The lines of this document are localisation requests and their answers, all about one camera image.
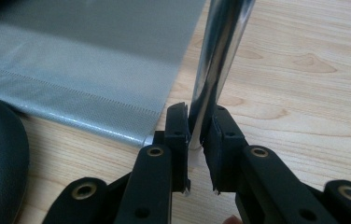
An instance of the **light wood surface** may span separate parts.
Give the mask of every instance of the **light wood surface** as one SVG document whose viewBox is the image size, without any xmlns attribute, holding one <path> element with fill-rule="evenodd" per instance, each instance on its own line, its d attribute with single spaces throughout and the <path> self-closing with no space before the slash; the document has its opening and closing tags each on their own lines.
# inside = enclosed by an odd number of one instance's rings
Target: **light wood surface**
<svg viewBox="0 0 351 224">
<path fill-rule="evenodd" d="M 207 11 L 208 4 L 158 130 L 169 105 L 190 103 Z M 257 0 L 219 103 L 250 144 L 273 149 L 302 182 L 322 189 L 332 179 L 351 180 L 351 0 Z M 19 223 L 40 223 L 76 179 L 110 183 L 133 168 L 137 148 L 43 119 L 22 121 L 31 167 Z M 189 197 L 174 194 L 173 223 L 238 215 L 233 194 L 212 192 L 203 157 L 190 179 Z"/>
</svg>

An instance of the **silver fabric sheet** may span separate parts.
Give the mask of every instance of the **silver fabric sheet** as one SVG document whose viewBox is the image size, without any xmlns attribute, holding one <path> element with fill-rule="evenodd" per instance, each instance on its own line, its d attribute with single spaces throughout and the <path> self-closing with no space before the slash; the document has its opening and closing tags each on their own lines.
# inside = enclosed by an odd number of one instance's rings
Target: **silver fabric sheet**
<svg viewBox="0 0 351 224">
<path fill-rule="evenodd" d="M 0 99 L 141 147 L 204 0 L 20 0 L 0 10 Z"/>
</svg>

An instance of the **metal pole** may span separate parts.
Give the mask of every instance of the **metal pole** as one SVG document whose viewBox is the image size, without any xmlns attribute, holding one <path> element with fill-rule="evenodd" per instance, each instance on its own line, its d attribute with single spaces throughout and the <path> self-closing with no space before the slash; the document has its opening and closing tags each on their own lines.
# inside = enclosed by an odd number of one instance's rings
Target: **metal pole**
<svg viewBox="0 0 351 224">
<path fill-rule="evenodd" d="M 190 106 L 189 149 L 201 148 L 255 0 L 212 0 Z"/>
</svg>

